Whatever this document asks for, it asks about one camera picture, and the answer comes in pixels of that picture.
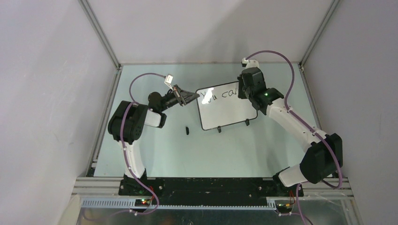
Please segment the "black framed whiteboard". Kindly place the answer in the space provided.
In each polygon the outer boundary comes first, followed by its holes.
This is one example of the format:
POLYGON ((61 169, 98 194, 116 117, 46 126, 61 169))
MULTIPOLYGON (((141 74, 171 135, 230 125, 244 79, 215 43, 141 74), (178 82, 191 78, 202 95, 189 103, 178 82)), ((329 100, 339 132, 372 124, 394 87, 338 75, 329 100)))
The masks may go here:
POLYGON ((204 131, 257 118, 258 112, 247 99, 239 99, 238 81, 196 90, 199 119, 204 131))

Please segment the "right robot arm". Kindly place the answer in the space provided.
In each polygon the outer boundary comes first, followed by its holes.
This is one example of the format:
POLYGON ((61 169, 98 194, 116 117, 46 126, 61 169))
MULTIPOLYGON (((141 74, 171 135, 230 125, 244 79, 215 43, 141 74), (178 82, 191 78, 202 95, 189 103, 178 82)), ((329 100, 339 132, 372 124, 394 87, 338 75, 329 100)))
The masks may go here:
POLYGON ((288 105, 284 96, 275 88, 267 88, 264 75, 258 67, 245 68, 238 76, 238 97, 248 99, 256 111, 268 116, 301 145, 305 155, 301 162, 275 175, 273 190, 279 196, 287 195, 293 185, 324 181, 337 172, 342 179, 342 139, 337 134, 327 134, 310 126, 288 105))

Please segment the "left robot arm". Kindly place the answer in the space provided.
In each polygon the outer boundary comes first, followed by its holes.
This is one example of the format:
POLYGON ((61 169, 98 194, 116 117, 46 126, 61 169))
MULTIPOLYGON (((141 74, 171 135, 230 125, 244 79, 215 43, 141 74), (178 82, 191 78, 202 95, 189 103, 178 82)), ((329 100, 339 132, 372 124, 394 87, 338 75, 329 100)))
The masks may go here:
POLYGON ((107 130, 123 150, 125 175, 135 178, 130 184, 130 189, 135 194, 143 195, 148 191, 148 182, 141 178, 145 173, 145 166, 137 144, 144 127, 163 128, 167 119, 165 110, 175 105, 186 106, 199 97, 198 93, 185 91, 174 85, 165 95, 158 92, 149 94, 146 105, 129 101, 122 101, 118 105, 107 130))

